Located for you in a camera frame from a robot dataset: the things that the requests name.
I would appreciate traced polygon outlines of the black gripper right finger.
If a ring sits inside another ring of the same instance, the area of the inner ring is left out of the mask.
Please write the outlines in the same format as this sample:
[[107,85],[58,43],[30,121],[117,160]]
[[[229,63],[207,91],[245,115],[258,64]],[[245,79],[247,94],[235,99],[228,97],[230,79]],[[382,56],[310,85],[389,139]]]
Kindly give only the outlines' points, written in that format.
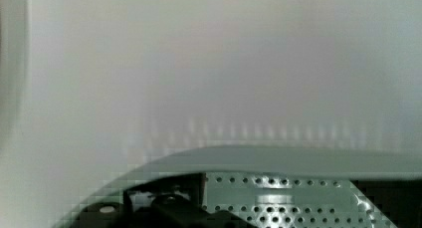
[[398,228],[421,228],[420,179],[353,180],[352,183]]

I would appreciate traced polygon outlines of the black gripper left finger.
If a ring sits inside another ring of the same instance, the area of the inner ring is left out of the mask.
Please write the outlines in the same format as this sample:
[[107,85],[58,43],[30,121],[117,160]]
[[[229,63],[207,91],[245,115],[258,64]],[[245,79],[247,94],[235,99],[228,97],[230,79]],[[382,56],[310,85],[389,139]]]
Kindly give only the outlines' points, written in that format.
[[87,206],[71,228],[253,228],[230,211],[206,211],[205,183],[204,174],[187,174],[136,185],[120,202]]

